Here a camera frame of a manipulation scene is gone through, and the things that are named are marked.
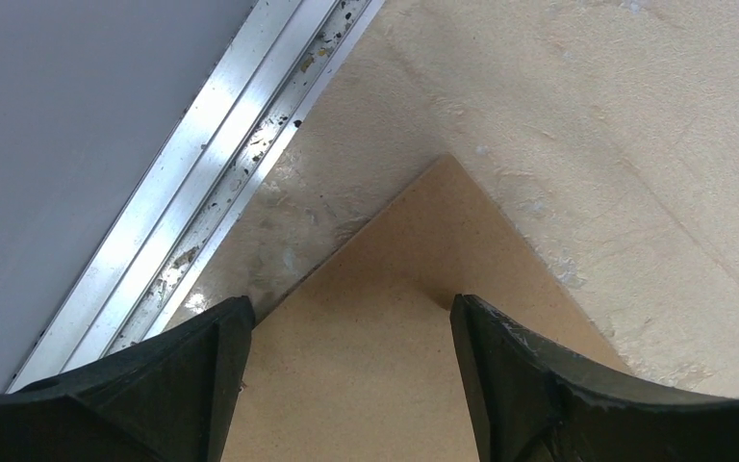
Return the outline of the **brown cardboard backing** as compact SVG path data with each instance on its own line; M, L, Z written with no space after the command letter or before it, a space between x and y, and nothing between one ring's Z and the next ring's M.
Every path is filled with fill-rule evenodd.
M453 157L436 161L254 330L226 461L474 461L449 309L479 295L625 363Z

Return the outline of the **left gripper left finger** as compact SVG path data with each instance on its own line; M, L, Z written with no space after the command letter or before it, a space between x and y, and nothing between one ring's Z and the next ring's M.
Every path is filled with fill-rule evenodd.
M0 394L0 461L218 461L256 324L230 297L148 340Z

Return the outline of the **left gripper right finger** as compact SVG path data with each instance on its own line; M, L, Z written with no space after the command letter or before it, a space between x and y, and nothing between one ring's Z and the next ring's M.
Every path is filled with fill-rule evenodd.
M739 461L739 398L613 370L476 295L450 323L483 461Z

